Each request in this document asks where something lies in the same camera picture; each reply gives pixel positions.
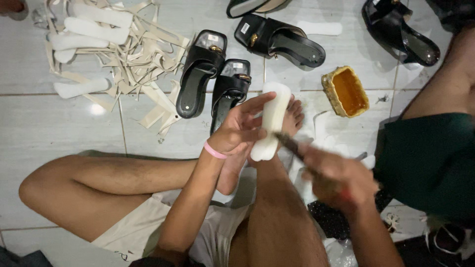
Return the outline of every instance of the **black slide sandal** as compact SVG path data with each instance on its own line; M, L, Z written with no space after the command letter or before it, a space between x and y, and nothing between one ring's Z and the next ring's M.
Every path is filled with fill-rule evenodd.
M223 123L228 112L237 103L246 99L247 91L251 85L251 64L247 60L228 59L224 63L221 74L216 78L213 89L213 106L211 110L212 135Z
M203 30L196 37L181 75L176 104L180 117L190 119L198 113L209 79L215 78L223 68L227 45L226 35L212 30Z
M407 55L403 63L433 66L440 58L439 47L406 24L412 11L400 1L368 0L362 14L371 36Z
M241 17L254 12L269 1L270 0L231 0L226 9L226 15L232 19Z
M323 47L307 39L302 29L275 19L245 15L234 37L250 52L264 56L281 52L309 67L318 67L325 61Z

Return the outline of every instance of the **white insole cutout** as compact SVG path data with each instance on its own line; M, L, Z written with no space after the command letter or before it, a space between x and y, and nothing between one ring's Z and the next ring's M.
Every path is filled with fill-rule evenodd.
M118 45L125 44L129 36L129 28L106 28L97 25L92 21L69 17L64 20L64 26L68 31L105 39Z
M320 34L328 36L338 36L343 31L343 26L339 22L313 23L307 21L297 22L297 27L301 28L306 35Z
M289 87L277 82L264 83L262 93L268 92L276 92L277 96L264 104L262 128L267 130L267 136L257 141L251 150L251 159L257 162L268 161L273 158L279 145L279 141L273 133L282 130L285 111L292 95Z
M109 89L109 81L106 78L92 80L83 84L53 83L53 87L62 98L72 98L79 95L105 91Z
M74 55L76 54L77 48L71 48L66 50L56 50L53 53L55 59L61 63L68 63L70 60L73 59Z
M76 17L83 17L126 29L130 28L133 19L133 15L129 12L102 10L85 4L74 4L73 13Z
M109 41L85 36L85 35L49 35L49 41L53 46L53 50L67 50L72 48L106 48Z

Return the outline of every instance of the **forearm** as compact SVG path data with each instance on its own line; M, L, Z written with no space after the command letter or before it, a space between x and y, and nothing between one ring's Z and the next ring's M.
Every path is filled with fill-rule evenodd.
M203 149L193 173L165 219L158 247L185 252L194 242L208 211L224 160Z
M347 218L353 250L359 266L404 267L374 203Z

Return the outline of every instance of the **pink wristband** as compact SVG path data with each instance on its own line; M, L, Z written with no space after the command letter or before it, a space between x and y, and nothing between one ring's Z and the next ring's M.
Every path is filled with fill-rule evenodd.
M222 160L228 158L228 156L226 156L226 155L224 155L224 154L221 154L221 153L219 153L218 151L214 150L212 147L210 147L207 140L206 140L206 142L205 142L205 146L204 146L204 147L205 147L206 151L208 151L208 153L210 153L210 154L211 154L213 157L215 157L215 158L219 158L219 159L222 159Z

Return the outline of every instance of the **beige shorts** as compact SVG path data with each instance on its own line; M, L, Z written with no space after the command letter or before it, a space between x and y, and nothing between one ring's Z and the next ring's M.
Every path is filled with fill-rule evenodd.
M157 245L161 225L171 208L166 198L167 192L153 194L92 244L128 262L147 257ZM207 267L227 267L231 240L239 224L249 216L249 207L234 210L210 206L189 256Z

